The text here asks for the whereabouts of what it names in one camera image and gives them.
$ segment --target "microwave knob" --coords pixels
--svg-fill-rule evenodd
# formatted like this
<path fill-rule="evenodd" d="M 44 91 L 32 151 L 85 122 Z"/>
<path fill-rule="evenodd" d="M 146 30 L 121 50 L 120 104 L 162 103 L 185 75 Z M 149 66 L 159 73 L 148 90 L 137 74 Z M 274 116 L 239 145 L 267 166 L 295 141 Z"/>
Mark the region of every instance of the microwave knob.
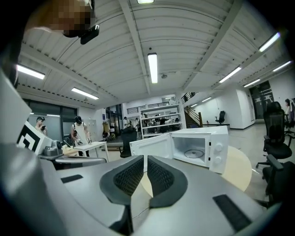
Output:
<path fill-rule="evenodd" d="M 216 163 L 216 164 L 220 164 L 221 163 L 221 157 L 216 157 L 215 158 L 215 160 L 214 160 L 214 162 Z"/>
<path fill-rule="evenodd" d="M 221 152 L 222 148 L 223 148 L 223 146 L 222 146 L 221 143 L 218 143 L 218 144 L 215 146 L 215 149 L 216 149 L 216 151 L 218 151 L 218 152 Z"/>

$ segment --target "ceiling light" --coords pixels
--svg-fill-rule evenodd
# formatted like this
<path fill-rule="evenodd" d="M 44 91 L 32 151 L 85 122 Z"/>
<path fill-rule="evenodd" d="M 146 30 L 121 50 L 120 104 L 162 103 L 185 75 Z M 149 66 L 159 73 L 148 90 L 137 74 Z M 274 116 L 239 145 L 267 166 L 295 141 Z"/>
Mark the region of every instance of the ceiling light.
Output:
<path fill-rule="evenodd" d="M 36 71 L 34 71 L 32 69 L 26 68 L 26 67 L 24 67 L 22 65 L 17 65 L 17 70 L 19 72 L 25 73 L 25 74 L 30 75 L 30 76 L 34 76 L 34 77 L 39 78 L 39 79 L 44 79 L 44 77 L 45 77 L 44 74 L 36 72 Z"/>
<path fill-rule="evenodd" d="M 250 85 L 252 85 L 252 84 L 254 84 L 254 83 L 257 83 L 257 82 L 259 82 L 259 81 L 260 81 L 260 79 L 255 80 L 255 81 L 253 81 L 253 82 L 251 82 L 251 83 L 245 85 L 244 88 L 246 88 L 246 87 L 248 87 L 248 86 L 250 86 Z"/>
<path fill-rule="evenodd" d="M 227 79 L 229 79 L 230 77 L 232 77 L 234 74 L 236 74 L 239 70 L 241 70 L 241 67 L 237 67 L 235 68 L 231 73 L 229 73 L 226 77 L 224 77 L 222 80 L 220 80 L 220 83 L 223 83 L 224 81 L 226 81 Z"/>
<path fill-rule="evenodd" d="M 151 71 L 152 83 L 158 82 L 158 58 L 156 53 L 147 55 L 149 62 L 149 69 Z"/>
<path fill-rule="evenodd" d="M 259 48 L 259 51 L 263 52 L 265 51 L 271 44 L 273 44 L 278 38 L 280 37 L 280 33 L 276 33 L 273 37 L 270 38 L 269 41 L 267 41 L 261 48 Z"/>
<path fill-rule="evenodd" d="M 47 116 L 59 117 L 59 115 L 50 115 L 50 114 L 47 114 Z"/>
<path fill-rule="evenodd" d="M 98 97 L 95 97 L 95 96 L 93 96 L 93 95 L 91 95 L 91 94 L 85 93 L 84 91 L 79 90 L 79 89 L 77 89 L 77 88 L 73 88 L 72 91 L 73 91 L 73 92 L 76 92 L 76 93 L 79 93 L 79 94 L 82 94 L 82 95 L 84 95 L 84 96 L 86 96 L 86 97 L 89 97 L 89 98 L 95 99 L 95 100 L 98 99 Z"/>
<path fill-rule="evenodd" d="M 137 0 L 137 2 L 138 2 L 139 4 L 144 4 L 144 3 L 153 3 L 153 2 L 154 2 L 154 0 Z"/>
<path fill-rule="evenodd" d="M 288 61 L 285 64 L 280 65 L 278 68 L 274 69 L 273 72 L 276 72 L 280 69 L 282 69 L 283 67 L 285 67 L 286 65 L 289 65 L 292 61 Z"/>
<path fill-rule="evenodd" d="M 209 100 L 209 99 L 211 99 L 212 97 L 210 97 L 210 98 L 207 98 L 207 99 L 205 99 L 205 100 L 203 100 L 202 102 L 204 102 L 204 101 L 207 101 L 207 100 Z"/>

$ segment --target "round table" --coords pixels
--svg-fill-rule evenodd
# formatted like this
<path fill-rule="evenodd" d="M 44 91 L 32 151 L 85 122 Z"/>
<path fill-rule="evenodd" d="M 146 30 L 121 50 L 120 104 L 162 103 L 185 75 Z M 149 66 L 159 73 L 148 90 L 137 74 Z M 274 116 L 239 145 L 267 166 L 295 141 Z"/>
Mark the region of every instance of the round table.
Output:
<path fill-rule="evenodd" d="M 240 190 L 245 191 L 250 184 L 252 176 L 252 166 L 249 158 L 242 151 L 238 150 L 235 147 L 229 146 L 225 170 L 221 176 L 225 178 L 228 182 L 238 187 Z M 143 175 L 141 184 L 143 188 L 147 191 L 147 193 L 153 196 L 152 185 L 148 179 L 148 175 L 146 172 Z"/>

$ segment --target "ceiling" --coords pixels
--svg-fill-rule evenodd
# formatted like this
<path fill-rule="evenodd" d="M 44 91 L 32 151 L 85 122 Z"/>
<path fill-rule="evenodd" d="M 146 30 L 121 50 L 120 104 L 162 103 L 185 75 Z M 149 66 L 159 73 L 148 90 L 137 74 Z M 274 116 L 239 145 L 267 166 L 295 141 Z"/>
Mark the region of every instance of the ceiling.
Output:
<path fill-rule="evenodd" d="M 33 29 L 24 35 L 19 63 L 45 74 L 19 73 L 23 97 L 102 108 L 185 92 L 210 92 L 244 84 L 287 60 L 281 40 L 258 51 L 276 31 L 240 0 L 97 0 L 100 34 L 77 38 Z M 151 83 L 148 53 L 157 53 L 159 78 Z M 237 66 L 242 70 L 218 83 Z M 76 87 L 93 100 L 76 94 Z"/>

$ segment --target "wooden staircase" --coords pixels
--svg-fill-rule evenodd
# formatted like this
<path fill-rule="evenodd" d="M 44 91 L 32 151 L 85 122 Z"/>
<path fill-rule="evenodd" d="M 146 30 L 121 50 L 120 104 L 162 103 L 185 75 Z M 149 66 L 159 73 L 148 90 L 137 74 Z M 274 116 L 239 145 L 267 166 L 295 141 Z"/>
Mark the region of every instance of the wooden staircase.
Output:
<path fill-rule="evenodd" d="M 202 116 L 200 112 L 197 114 L 189 107 L 186 107 L 184 109 L 184 115 L 187 129 L 203 127 Z"/>

